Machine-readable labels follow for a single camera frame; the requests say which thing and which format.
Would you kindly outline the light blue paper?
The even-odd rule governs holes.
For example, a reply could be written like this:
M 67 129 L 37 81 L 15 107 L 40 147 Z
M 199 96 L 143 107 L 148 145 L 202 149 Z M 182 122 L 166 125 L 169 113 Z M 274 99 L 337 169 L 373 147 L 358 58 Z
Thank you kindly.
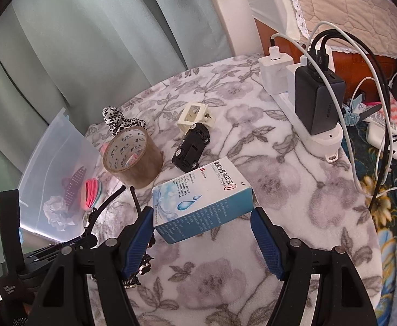
M 76 209 L 68 206 L 62 196 L 52 196 L 43 204 L 43 212 L 47 222 L 57 231 L 65 231 L 67 228 L 77 225 Z

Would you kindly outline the dark red hair claw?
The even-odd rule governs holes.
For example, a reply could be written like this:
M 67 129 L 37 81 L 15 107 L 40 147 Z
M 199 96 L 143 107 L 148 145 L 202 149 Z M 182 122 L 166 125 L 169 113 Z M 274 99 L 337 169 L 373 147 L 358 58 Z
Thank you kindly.
M 81 190 L 87 170 L 81 166 L 70 178 L 62 180 L 62 188 L 64 189 L 64 203 L 67 209 L 72 207 Z

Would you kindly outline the brown packing tape roll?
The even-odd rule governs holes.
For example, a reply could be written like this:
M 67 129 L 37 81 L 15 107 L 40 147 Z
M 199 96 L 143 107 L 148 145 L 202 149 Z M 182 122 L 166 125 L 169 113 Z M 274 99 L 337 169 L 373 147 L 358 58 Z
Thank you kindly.
M 103 166 L 123 184 L 143 189 L 159 175 L 163 156 L 143 127 L 130 127 L 108 143 Z

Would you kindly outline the white blue medicine box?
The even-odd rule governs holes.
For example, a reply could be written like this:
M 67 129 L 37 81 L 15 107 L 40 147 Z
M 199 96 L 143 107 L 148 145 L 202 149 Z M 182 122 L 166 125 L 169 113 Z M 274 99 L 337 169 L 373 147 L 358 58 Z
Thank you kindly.
M 250 183 L 227 158 L 153 188 L 154 227 L 175 244 L 230 222 L 253 210 Z

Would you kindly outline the black white leopard scrunchie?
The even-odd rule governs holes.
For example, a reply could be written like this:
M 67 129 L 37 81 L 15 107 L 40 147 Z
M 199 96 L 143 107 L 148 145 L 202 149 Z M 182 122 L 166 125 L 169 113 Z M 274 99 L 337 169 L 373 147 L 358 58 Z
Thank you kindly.
M 148 125 L 144 120 L 126 118 L 120 110 L 114 107 L 103 108 L 102 117 L 113 136 L 132 127 L 141 127 L 145 130 L 148 129 Z

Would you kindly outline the black toy car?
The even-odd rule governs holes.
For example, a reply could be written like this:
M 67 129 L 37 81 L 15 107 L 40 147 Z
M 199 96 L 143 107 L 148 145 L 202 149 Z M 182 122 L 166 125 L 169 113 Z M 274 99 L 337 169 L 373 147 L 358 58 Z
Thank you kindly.
M 202 123 L 194 123 L 176 149 L 172 157 L 172 163 L 185 173 L 195 170 L 198 168 L 198 161 L 209 143 L 208 128 Z

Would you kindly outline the cream hair claw clip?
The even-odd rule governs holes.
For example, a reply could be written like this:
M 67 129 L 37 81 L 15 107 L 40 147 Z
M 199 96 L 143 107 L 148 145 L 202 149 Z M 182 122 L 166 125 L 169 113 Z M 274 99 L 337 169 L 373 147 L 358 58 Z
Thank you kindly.
M 208 128 L 215 125 L 215 117 L 211 115 L 208 105 L 203 103 L 188 102 L 182 111 L 177 126 L 183 134 L 195 123 L 202 123 Z

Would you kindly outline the clear plastic storage bin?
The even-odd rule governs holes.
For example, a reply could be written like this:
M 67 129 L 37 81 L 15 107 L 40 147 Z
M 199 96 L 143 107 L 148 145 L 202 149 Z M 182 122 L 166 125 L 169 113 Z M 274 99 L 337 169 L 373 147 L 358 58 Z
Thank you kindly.
M 20 225 L 23 229 L 56 242 L 66 242 L 84 231 L 85 183 L 93 178 L 100 152 L 69 121 L 61 109 L 40 138 L 20 183 Z M 64 196 L 62 180 L 83 166 L 87 173 L 74 204 L 77 225 L 57 231 L 48 224 L 43 204 L 52 196 Z

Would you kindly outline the black power adapter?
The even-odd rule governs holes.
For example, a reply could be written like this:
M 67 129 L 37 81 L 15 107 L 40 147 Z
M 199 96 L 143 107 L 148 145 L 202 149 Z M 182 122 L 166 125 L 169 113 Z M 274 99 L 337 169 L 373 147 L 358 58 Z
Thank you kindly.
M 311 136 L 330 131 L 338 112 L 320 75 L 307 65 L 295 71 L 295 112 Z

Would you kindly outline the white charger block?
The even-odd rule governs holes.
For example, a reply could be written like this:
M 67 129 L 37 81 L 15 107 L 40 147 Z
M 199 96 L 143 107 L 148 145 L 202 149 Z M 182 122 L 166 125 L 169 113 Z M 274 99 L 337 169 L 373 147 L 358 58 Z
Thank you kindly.
M 268 51 L 268 56 L 259 58 L 259 67 L 265 91 L 274 96 L 287 91 L 287 67 L 293 65 L 293 58 L 280 52 L 278 46 L 271 46 Z

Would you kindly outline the mint green curtain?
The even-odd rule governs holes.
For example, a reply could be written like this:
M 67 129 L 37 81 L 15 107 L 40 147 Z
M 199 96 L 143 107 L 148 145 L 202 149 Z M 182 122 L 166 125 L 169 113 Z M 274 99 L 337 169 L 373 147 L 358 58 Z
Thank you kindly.
M 17 187 L 60 110 L 85 132 L 105 106 L 230 56 L 212 0 L 11 0 L 0 14 L 0 191 Z

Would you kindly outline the beige quilted bedspread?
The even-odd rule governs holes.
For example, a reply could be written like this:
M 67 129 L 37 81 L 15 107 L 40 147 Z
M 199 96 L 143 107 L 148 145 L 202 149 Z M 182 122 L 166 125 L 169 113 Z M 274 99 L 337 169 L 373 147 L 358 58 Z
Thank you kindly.
M 290 0 L 305 43 L 328 21 L 363 40 L 379 56 L 397 59 L 397 6 L 391 0 Z

